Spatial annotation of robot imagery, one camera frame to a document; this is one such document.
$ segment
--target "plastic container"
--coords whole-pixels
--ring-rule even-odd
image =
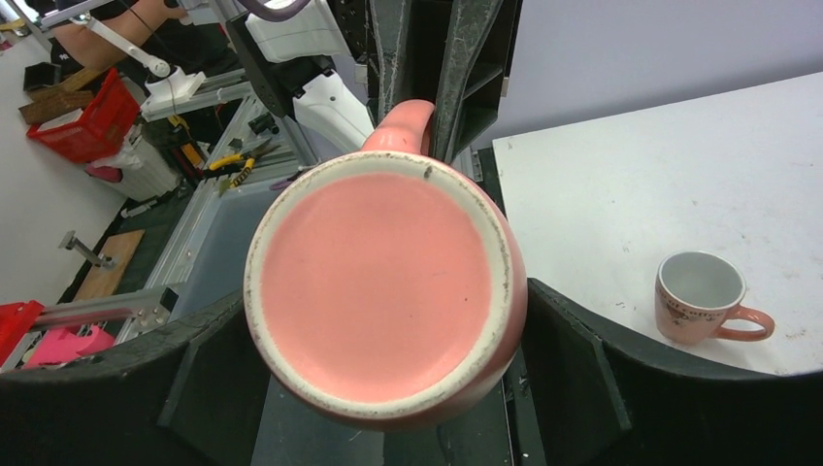
[[[101,180],[135,201],[146,201],[175,189],[180,175],[174,172],[163,157],[141,135],[135,127],[117,155],[101,158],[90,163],[92,167],[112,167],[122,171],[122,179],[117,183]]]
[[[44,131],[36,124],[26,136],[73,162],[90,162],[120,151],[139,111],[137,101],[112,69],[80,119]]]

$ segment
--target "white robot part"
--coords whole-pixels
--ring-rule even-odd
[[[166,78],[171,73],[171,68],[166,60],[157,58],[154,55],[148,54],[143,49],[135,46],[131,42],[125,40],[122,36],[114,32],[109,26],[98,21],[94,17],[85,18],[83,21],[85,27],[90,29],[98,36],[106,39],[110,44],[123,50],[126,54],[133,57],[143,64],[148,70],[158,78]]]
[[[201,73],[187,75],[181,68],[177,68],[171,76],[156,83],[146,83],[150,93],[146,102],[140,106],[142,111],[157,112],[169,107],[175,107],[188,101],[206,80]]]
[[[328,139],[344,153],[360,150],[375,130],[369,111],[337,73],[319,75],[303,86],[294,102],[294,119]]]
[[[271,0],[270,8],[282,8],[294,0]],[[343,33],[326,0],[312,0],[300,13],[285,22],[269,22],[249,15],[246,28],[272,63],[308,55],[349,54]]]

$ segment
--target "red basket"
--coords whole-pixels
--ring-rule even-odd
[[[139,111],[137,101],[112,69],[80,119],[43,131],[35,124],[26,136],[73,162],[90,162],[120,151]]]

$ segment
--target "white bin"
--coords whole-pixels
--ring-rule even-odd
[[[135,127],[126,136],[123,147],[117,155],[91,162],[91,166],[112,167],[122,170],[123,179],[119,183],[100,180],[112,189],[135,201],[145,201],[160,196],[176,188],[180,175],[175,173],[151,144],[140,135]]]

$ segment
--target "cable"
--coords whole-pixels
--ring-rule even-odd
[[[172,85],[172,79],[171,78],[172,77],[170,76],[169,79],[166,80],[166,82],[169,84],[169,92],[171,92],[171,94],[172,94],[172,112],[174,112],[175,115],[177,115],[178,114],[178,107],[177,107],[177,105],[175,105],[175,87]]]
[[[270,22],[284,22],[295,17],[298,13],[301,12],[301,10],[306,8],[306,5],[309,5],[309,2],[311,2],[312,0],[293,0],[290,5],[277,9],[269,8],[260,3],[259,0],[237,1],[260,19],[264,19]]]
[[[151,26],[149,26],[149,25],[148,25],[148,23],[147,23],[147,22],[145,22],[145,21],[143,20],[143,18],[142,18],[142,17],[140,17],[140,15],[138,15],[138,14],[137,14],[137,12],[135,12],[134,10],[132,10],[131,6],[130,6],[129,4],[127,4],[127,3],[125,2],[125,0],[117,0],[117,1],[120,3],[120,5],[122,5],[122,6],[123,6],[123,7],[125,7],[126,9],[128,9],[128,11],[129,11],[129,12],[131,12],[131,14],[132,14],[132,15],[134,15],[134,17],[135,17],[135,18],[136,18],[139,22],[141,22],[141,23],[143,24],[143,26],[145,26],[145,27],[146,27],[146,29],[148,29],[148,32],[150,32],[150,33],[151,33],[151,37],[153,37],[154,39],[156,39],[156,40],[157,40],[157,44],[159,44],[159,45],[160,45],[160,47],[162,47],[162,48],[166,51],[166,53],[168,53],[168,54],[169,54],[169,56],[170,56],[170,57],[174,58],[175,60],[177,60],[177,61],[179,61],[179,62],[181,62],[181,63],[191,64],[191,61],[190,61],[188,58],[183,58],[183,57],[181,57],[180,55],[177,55],[177,54],[176,54],[175,52],[173,52],[171,49],[169,49],[169,48],[168,48],[168,46],[166,46],[166,43],[165,43],[165,42],[163,42],[163,40],[162,40],[162,39],[160,39],[160,36],[157,34],[157,32],[156,32],[156,31],[154,31],[154,29],[151,29]]]

